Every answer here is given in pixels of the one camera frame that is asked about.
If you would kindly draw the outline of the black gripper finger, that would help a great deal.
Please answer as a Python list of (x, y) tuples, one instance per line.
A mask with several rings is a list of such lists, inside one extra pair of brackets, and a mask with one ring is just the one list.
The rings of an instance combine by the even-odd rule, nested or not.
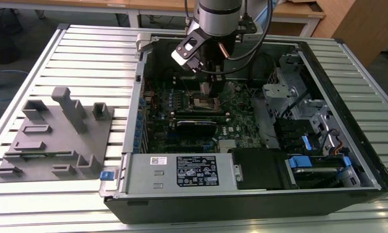
[(210, 97), (218, 98), (226, 86), (226, 75), (211, 75), (211, 92)]

